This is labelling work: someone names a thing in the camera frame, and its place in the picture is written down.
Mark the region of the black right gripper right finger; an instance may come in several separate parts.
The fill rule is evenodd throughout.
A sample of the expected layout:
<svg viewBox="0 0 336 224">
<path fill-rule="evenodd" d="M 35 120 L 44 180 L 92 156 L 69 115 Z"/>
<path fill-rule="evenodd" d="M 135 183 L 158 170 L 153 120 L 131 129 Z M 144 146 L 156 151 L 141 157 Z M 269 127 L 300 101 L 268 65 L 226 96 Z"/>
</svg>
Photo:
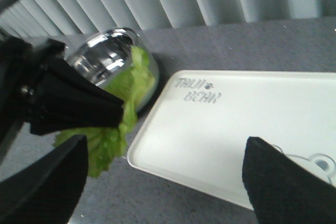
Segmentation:
<svg viewBox="0 0 336 224">
<path fill-rule="evenodd" d="M 247 139 L 242 181 L 258 223 L 335 223 L 335 187 L 259 137 Z"/>
</svg>

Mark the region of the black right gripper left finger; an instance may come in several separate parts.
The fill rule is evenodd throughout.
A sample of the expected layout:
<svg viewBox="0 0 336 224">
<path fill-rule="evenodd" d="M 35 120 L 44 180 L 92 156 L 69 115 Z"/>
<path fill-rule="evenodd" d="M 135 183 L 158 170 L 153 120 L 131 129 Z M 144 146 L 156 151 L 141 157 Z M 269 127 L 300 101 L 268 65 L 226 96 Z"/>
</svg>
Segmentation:
<svg viewBox="0 0 336 224">
<path fill-rule="evenodd" d="M 68 223 L 87 176 L 87 138 L 74 135 L 1 182 L 1 223 Z"/>
</svg>

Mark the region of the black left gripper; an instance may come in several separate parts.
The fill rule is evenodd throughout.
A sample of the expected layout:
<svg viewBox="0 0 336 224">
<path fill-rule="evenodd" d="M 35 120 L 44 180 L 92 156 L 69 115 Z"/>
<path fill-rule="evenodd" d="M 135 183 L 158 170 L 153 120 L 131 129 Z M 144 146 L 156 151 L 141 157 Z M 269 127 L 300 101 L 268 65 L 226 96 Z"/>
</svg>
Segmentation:
<svg viewBox="0 0 336 224">
<path fill-rule="evenodd" d="M 115 125 L 116 119 L 108 116 L 121 116 L 121 99 L 97 87 L 58 58 L 63 56 L 65 47 L 65 43 L 53 39 L 37 47 L 14 36 L 1 41 L 1 160 L 26 121 L 27 98 L 42 64 L 29 99 L 32 134 Z"/>
</svg>

